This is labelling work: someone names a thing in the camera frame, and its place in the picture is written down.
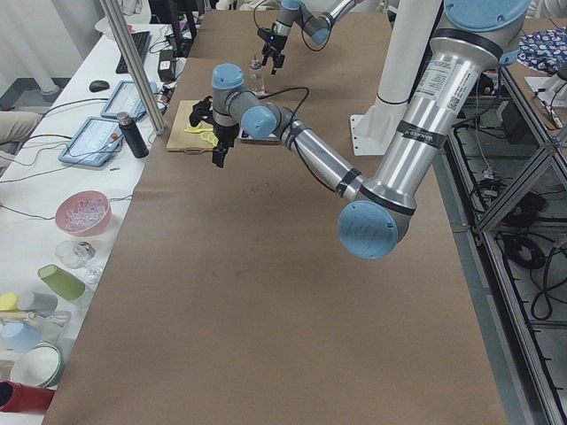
computer mouse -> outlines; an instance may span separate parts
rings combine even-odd
[[[97,93],[98,91],[106,90],[109,88],[110,88],[110,84],[108,83],[108,81],[104,81],[104,80],[94,80],[89,85],[89,90],[91,93]]]

black thermos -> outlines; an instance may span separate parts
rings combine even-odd
[[[140,135],[140,130],[138,130],[136,122],[130,118],[127,112],[118,112],[116,118],[118,119],[118,127],[122,130],[126,143],[132,150],[134,156],[136,158],[147,156],[150,152],[145,146],[144,139],[142,135]]]

patterned fabric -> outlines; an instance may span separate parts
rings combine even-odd
[[[565,28],[544,29],[520,39],[517,61],[536,71],[554,74],[567,60]]]

red cylinder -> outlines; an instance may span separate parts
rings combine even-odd
[[[3,381],[0,382],[0,412],[44,414],[54,395],[54,390]]]

blue cup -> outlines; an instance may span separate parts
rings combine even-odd
[[[15,352],[29,352],[42,341],[42,333],[24,321],[6,323],[0,335]]]

